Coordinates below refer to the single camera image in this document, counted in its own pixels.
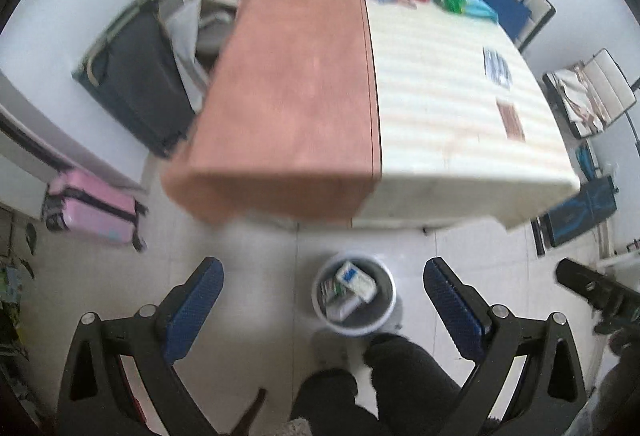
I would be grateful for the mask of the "silver pill blister pack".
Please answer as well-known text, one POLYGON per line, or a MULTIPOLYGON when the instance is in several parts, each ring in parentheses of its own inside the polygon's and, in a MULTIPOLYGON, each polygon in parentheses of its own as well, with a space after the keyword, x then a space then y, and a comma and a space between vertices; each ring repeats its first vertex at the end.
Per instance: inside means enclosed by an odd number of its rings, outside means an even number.
POLYGON ((512 75, 506 59, 495 49, 483 49, 485 75, 496 85, 509 89, 512 75))

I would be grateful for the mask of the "dark folding cot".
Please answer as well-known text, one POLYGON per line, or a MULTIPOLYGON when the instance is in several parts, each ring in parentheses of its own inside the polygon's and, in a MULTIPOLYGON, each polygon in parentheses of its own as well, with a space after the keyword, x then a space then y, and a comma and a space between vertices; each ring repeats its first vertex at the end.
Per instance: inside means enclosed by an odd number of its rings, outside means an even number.
POLYGON ((73 72, 73 79, 159 158, 170 156, 194 118, 165 26, 181 5, 181 0, 132 0, 73 72))

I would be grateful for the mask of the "white cushioned chair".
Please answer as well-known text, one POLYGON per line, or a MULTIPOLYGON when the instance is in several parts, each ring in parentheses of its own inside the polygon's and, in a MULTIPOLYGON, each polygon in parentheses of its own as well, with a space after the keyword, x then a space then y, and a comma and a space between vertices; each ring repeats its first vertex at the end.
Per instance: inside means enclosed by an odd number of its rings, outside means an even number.
POLYGON ((586 62, 545 73, 542 84, 578 140, 603 133, 622 116, 638 137, 629 110, 638 101, 639 80, 630 84, 606 48, 586 62))

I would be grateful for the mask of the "cream medicine box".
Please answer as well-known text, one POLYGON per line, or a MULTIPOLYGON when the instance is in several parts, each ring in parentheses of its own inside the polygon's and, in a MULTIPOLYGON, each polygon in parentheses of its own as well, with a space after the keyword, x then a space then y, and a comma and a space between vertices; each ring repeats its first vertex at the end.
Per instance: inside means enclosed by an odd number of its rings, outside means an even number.
POLYGON ((331 322, 344 322, 362 305, 358 295, 345 294, 326 305, 326 318, 331 322))

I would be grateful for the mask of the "green blue snack bag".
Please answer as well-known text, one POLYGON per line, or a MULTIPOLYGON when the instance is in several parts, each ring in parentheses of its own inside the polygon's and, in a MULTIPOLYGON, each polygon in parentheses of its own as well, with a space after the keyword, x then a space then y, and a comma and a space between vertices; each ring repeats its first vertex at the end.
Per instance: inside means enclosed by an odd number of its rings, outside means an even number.
POLYGON ((498 14, 482 0, 434 0, 435 3, 450 12, 473 19, 483 19, 494 23, 499 22, 498 14))

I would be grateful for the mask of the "pink suitcase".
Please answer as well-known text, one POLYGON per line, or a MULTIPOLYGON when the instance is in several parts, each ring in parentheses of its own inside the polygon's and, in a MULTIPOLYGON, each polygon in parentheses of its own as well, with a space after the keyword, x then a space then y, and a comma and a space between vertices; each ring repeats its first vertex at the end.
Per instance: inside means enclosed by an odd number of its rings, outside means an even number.
POLYGON ((48 185, 41 219, 51 232, 71 232, 117 245, 146 250, 140 219, 148 208, 130 194, 74 168, 48 185))

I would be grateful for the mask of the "pink terracotta towel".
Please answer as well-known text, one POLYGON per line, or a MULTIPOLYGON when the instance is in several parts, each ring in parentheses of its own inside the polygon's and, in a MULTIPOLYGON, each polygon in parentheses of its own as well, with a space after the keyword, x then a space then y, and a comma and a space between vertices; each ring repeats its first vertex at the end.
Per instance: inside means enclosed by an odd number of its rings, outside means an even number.
POLYGON ((210 224, 347 225, 381 177, 364 0, 242 0, 165 193, 210 224))

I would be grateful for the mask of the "striped cream tablecloth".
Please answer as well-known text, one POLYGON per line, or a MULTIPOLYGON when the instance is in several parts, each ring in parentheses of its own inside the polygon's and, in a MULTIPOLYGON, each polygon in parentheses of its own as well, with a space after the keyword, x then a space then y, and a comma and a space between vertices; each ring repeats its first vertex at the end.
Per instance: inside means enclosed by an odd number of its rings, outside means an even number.
POLYGON ((506 228, 574 196, 578 177, 526 62, 495 23, 434 2, 364 0, 378 100, 381 177, 348 226, 446 226, 477 217, 506 228), (512 75, 486 75, 483 49, 512 75), (525 142, 506 136, 513 104, 525 142))

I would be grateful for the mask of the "blue cushioned chair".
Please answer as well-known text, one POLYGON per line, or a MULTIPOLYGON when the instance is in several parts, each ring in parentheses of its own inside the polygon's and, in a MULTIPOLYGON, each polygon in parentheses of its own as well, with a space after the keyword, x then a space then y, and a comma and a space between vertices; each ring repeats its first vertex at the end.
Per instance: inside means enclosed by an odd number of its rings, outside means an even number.
POLYGON ((484 0, 497 14, 500 26, 519 52, 536 38, 555 16, 549 0, 484 0))

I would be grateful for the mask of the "person's black trouser legs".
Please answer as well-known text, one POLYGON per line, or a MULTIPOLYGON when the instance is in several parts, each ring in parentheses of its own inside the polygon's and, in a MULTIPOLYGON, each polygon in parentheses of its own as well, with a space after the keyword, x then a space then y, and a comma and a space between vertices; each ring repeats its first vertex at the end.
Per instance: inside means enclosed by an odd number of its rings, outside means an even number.
POLYGON ((282 427, 285 435, 435 435, 461 393, 425 349, 382 332, 362 354, 378 406, 372 413, 357 404, 358 384, 345 344, 324 332, 316 335, 314 349, 319 370, 299 387, 282 427))

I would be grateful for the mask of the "white round trash bin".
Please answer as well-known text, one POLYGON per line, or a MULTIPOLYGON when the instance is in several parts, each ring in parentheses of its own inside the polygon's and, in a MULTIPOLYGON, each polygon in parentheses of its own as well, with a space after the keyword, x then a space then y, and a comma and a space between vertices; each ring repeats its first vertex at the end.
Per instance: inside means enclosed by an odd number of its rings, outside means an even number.
POLYGON ((312 282, 311 304, 329 330, 348 338, 397 330, 402 323, 390 268, 363 252, 337 253, 321 265, 312 282))

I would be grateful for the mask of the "grey cloth on cot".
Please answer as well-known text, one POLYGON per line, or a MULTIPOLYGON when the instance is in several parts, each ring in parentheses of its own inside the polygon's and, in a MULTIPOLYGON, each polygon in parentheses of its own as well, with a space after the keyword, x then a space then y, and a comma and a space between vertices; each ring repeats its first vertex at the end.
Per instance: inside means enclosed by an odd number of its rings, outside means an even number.
POLYGON ((234 27, 242 0, 174 0, 164 28, 191 109, 198 113, 209 88, 209 72, 198 55, 217 58, 234 27))

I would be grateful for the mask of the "brown leather patch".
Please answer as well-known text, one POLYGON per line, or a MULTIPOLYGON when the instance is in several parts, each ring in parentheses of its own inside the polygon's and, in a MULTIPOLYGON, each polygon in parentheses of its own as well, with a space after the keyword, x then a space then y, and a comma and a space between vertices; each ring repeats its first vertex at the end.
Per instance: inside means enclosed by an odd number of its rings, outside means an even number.
POLYGON ((524 130, 520 117, 518 116, 518 111, 514 105, 498 100, 497 108, 502 119, 503 127, 506 130, 506 136, 511 140, 525 142, 524 130))

